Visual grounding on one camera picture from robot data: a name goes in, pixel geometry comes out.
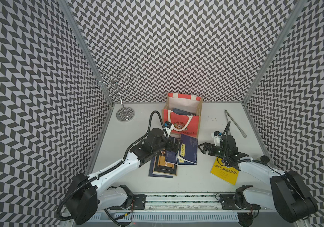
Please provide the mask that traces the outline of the blue book yellow title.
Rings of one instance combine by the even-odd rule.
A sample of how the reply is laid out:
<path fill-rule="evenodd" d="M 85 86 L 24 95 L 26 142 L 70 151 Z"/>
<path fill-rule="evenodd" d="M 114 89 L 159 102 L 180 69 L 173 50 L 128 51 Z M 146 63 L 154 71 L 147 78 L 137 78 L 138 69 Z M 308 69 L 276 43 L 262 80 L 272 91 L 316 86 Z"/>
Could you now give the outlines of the blue book yellow title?
<path fill-rule="evenodd" d="M 177 153 L 177 165 L 197 165 L 198 139 L 181 134 L 180 142 L 180 150 Z"/>

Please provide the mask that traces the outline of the blue book barcode back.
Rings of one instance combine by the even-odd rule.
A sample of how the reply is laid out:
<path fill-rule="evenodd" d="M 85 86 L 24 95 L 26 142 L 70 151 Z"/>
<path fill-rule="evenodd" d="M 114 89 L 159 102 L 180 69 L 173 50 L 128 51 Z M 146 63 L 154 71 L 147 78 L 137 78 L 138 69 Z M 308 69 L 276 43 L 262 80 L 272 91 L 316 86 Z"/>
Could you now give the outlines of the blue book barcode back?
<path fill-rule="evenodd" d="M 181 109 L 178 109 L 178 108 L 173 108 L 172 111 L 175 113 L 175 114 L 179 114 L 179 115 L 186 115 L 186 116 L 196 116 L 196 114 L 194 113 L 191 113 L 191 112 L 188 112 L 188 111 L 184 111 L 184 110 L 181 110 Z"/>

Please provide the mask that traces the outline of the red burlap Christmas bag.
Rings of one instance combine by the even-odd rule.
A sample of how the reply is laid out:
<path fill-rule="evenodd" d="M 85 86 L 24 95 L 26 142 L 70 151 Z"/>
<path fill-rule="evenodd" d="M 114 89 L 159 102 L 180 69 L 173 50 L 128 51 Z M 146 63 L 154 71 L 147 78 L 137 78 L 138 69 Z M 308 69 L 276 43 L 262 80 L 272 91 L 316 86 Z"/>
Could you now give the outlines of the red burlap Christmas bag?
<path fill-rule="evenodd" d="M 196 95 L 169 93 L 167 102 L 163 108 L 164 121 L 174 125 L 174 134 L 185 134 L 194 138 L 199 135 L 199 126 L 202 114 L 203 98 Z M 195 113 L 196 116 L 175 114 L 172 109 L 178 108 L 184 111 Z"/>

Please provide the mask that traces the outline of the navy book yellow label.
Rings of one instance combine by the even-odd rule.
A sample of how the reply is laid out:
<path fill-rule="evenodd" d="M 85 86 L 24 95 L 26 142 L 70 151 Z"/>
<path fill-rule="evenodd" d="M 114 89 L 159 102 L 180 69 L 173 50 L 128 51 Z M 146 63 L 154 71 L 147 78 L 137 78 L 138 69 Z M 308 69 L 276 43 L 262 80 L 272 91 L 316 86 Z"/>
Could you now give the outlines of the navy book yellow label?
<path fill-rule="evenodd" d="M 177 157 L 176 157 L 176 153 L 173 151 L 166 151 L 165 154 L 165 161 L 167 163 L 176 165 L 177 164 Z"/>

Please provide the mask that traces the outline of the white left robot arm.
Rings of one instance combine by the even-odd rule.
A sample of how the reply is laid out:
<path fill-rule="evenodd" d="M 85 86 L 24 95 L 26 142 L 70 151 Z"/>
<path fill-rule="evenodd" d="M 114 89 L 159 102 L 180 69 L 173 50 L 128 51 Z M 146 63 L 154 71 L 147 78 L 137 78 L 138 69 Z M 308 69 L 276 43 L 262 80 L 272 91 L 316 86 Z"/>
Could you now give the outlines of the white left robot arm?
<path fill-rule="evenodd" d="M 170 137 L 168 128 L 153 128 L 131 144 L 124 157 L 110 166 L 93 174 L 78 174 L 72 179 L 65 197 L 56 210 L 60 221 L 74 220 L 77 225 L 88 221 L 97 211 L 110 207 L 131 205 L 133 193 L 121 185 L 114 190 L 110 187 L 121 177 L 139 169 L 162 151 L 177 153 L 181 142 Z"/>

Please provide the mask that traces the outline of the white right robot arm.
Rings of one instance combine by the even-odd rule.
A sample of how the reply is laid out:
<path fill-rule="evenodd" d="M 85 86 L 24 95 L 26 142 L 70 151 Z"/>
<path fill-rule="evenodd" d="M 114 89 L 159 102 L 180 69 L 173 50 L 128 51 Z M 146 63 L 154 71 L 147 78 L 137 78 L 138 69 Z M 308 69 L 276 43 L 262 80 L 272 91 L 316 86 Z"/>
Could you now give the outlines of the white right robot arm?
<path fill-rule="evenodd" d="M 250 184 L 237 188 L 230 199 L 236 208 L 252 211 L 259 207 L 268 208 L 289 223 L 307 219 L 318 211 L 317 201 L 297 172 L 274 169 L 268 162 L 239 152 L 233 136 L 218 133 L 214 135 L 213 144 L 205 142 L 198 145 L 198 149 L 203 154 L 217 157 L 218 163 L 223 163 L 224 167 L 247 173 L 270 186 L 269 190 Z"/>

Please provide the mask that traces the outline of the brown cover book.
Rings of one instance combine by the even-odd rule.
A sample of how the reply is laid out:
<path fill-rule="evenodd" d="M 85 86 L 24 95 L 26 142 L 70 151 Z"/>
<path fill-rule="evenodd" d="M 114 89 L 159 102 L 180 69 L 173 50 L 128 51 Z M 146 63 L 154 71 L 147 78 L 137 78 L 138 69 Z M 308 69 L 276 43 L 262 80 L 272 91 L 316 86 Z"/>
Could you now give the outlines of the brown cover book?
<path fill-rule="evenodd" d="M 167 151 L 163 150 L 154 159 L 153 174 L 161 176 L 176 176 L 177 166 L 166 161 Z"/>

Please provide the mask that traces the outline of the yellow book blue illustration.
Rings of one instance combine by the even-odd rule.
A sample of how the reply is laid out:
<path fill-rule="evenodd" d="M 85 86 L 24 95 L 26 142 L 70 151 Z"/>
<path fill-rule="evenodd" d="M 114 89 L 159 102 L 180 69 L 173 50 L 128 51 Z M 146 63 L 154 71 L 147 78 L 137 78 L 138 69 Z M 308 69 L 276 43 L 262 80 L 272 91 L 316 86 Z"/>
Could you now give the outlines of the yellow book blue illustration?
<path fill-rule="evenodd" d="M 236 185 L 239 175 L 239 171 L 237 169 L 234 167 L 227 167 L 221 158 L 215 159 L 210 173 L 226 181 L 227 183 L 230 183 L 231 185 Z"/>

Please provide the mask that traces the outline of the stainless steel kitchen tongs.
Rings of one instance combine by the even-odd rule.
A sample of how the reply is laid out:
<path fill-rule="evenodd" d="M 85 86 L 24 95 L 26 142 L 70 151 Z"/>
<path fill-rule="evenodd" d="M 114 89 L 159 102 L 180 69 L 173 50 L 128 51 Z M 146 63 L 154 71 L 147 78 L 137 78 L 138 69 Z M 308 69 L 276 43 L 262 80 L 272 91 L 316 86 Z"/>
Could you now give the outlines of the stainless steel kitchen tongs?
<path fill-rule="evenodd" d="M 227 119 L 227 121 L 231 121 L 234 123 L 234 125 L 237 127 L 237 129 L 240 131 L 241 135 L 243 138 L 247 138 L 247 134 L 245 133 L 245 131 L 239 126 L 239 124 L 233 119 L 233 117 L 228 113 L 227 110 L 224 111 L 225 113 L 225 118 Z"/>

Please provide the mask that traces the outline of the blue book under brown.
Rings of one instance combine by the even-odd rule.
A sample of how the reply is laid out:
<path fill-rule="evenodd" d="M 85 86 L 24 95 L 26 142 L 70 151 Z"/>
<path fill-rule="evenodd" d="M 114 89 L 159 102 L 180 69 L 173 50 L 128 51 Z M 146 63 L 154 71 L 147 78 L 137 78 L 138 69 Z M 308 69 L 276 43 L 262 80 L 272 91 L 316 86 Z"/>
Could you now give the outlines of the blue book under brown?
<path fill-rule="evenodd" d="M 159 175 L 159 174 L 154 174 L 154 173 L 153 173 L 153 170 L 154 170 L 154 163 L 155 163 L 155 158 L 153 158 L 153 159 L 151 160 L 151 164 L 150 164 L 150 167 L 149 167 L 149 174 L 148 174 L 149 177 L 173 178 L 173 176 L 169 176 L 169 175 Z"/>

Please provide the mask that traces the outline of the small glass spice jar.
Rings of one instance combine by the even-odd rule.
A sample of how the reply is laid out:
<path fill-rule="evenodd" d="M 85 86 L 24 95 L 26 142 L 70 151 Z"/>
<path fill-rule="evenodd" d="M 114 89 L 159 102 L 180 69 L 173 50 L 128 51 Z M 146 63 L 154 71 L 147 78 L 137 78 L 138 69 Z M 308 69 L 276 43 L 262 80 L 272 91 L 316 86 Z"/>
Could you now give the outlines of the small glass spice jar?
<path fill-rule="evenodd" d="M 268 165 L 270 162 L 270 158 L 266 155 L 263 155 L 260 157 L 260 161 L 263 162 L 264 164 Z"/>

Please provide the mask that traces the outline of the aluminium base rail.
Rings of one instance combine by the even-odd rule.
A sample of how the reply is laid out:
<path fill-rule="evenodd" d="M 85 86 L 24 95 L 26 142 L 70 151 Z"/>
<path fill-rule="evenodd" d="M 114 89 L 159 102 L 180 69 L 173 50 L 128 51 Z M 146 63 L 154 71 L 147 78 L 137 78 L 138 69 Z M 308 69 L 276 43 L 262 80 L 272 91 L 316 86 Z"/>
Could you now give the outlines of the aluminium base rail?
<path fill-rule="evenodd" d="M 239 209 L 232 193 L 137 193 L 130 208 L 111 207 L 97 211 L 84 226 L 110 223 L 112 226 L 136 227 L 143 223 L 187 224 L 203 226 L 305 227 L 305 221 L 289 223 L 262 205 Z"/>

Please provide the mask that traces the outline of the right aluminium corner post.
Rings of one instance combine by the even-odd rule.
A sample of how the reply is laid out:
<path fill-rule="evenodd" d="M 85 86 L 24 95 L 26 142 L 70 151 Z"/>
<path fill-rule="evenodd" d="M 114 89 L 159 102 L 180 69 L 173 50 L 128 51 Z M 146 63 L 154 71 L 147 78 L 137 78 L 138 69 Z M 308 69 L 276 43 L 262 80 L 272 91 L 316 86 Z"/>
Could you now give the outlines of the right aluminium corner post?
<path fill-rule="evenodd" d="M 244 106 L 247 106 L 250 98 L 254 94 L 254 91 L 258 87 L 260 81 L 262 80 L 262 78 L 265 75 L 266 71 L 268 70 L 269 66 L 273 62 L 275 55 L 278 53 L 281 45 L 283 44 L 284 40 L 288 36 L 289 32 L 291 31 L 292 26 L 296 22 L 297 18 L 299 17 L 299 15 L 302 12 L 302 10 L 303 10 L 304 6 L 306 5 L 306 3 L 307 3 L 307 1 L 304 1 L 304 0 L 297 1 L 297 3 L 294 6 L 292 12 L 290 13 L 290 15 L 288 16 L 286 22 L 284 23 L 284 25 L 282 27 L 282 30 L 278 34 L 276 41 L 273 43 L 270 52 L 268 53 L 266 59 L 264 60 L 261 68 L 259 69 L 259 71 L 258 71 L 252 85 L 248 89 L 248 92 L 247 92 L 246 96 L 244 97 L 244 99 L 242 101 L 242 104 Z"/>

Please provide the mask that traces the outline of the aluminium corner frame post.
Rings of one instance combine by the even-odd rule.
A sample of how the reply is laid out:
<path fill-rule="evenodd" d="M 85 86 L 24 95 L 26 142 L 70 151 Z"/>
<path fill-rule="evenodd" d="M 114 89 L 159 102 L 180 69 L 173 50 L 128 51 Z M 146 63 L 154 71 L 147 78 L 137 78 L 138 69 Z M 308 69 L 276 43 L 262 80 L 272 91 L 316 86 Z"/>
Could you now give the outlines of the aluminium corner frame post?
<path fill-rule="evenodd" d="M 104 83 L 101 83 L 101 81 L 103 81 L 102 76 L 101 76 L 99 70 L 97 69 L 97 65 L 96 65 L 96 63 L 91 55 L 91 52 L 87 46 L 86 39 L 82 35 L 82 32 L 76 22 L 73 12 L 71 11 L 68 1 L 61 0 L 61 1 L 58 1 L 58 3 L 59 3 L 60 9 L 62 10 L 62 12 L 64 14 L 65 20 L 68 22 L 70 28 L 72 29 L 73 34 L 76 38 L 76 41 L 79 43 L 79 46 L 80 46 L 86 60 L 88 61 L 89 66 L 90 66 L 94 76 L 96 77 L 96 80 L 100 81 L 100 82 L 97 82 L 97 84 L 99 85 L 99 87 L 101 87 L 103 94 L 106 96 L 107 102 L 110 105 L 113 105 L 114 102 L 112 101 L 111 97 L 109 96 L 106 86 L 104 85 Z"/>

